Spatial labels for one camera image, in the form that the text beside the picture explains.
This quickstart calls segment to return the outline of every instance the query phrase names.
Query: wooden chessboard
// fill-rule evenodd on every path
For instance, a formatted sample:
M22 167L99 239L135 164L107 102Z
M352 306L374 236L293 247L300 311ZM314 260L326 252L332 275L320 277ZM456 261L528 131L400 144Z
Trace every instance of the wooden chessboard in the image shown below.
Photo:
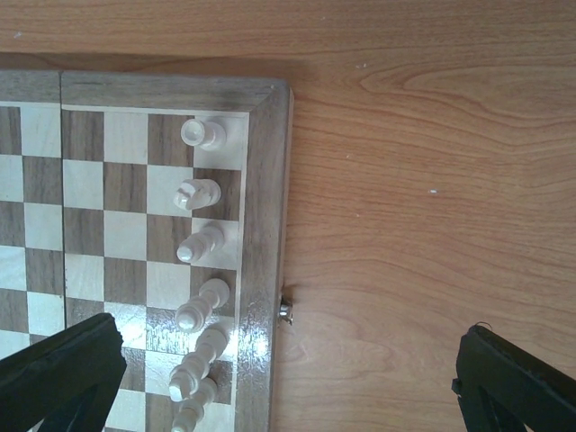
M178 306L212 277L229 303L207 325L229 333L199 431L269 429L282 285L292 94L278 80L80 72L0 73L0 356L110 312L128 369L106 427L170 430L170 370L198 334ZM182 124L216 121L229 140L186 146ZM188 178L218 204L183 211ZM180 242L207 223L225 247L193 265Z

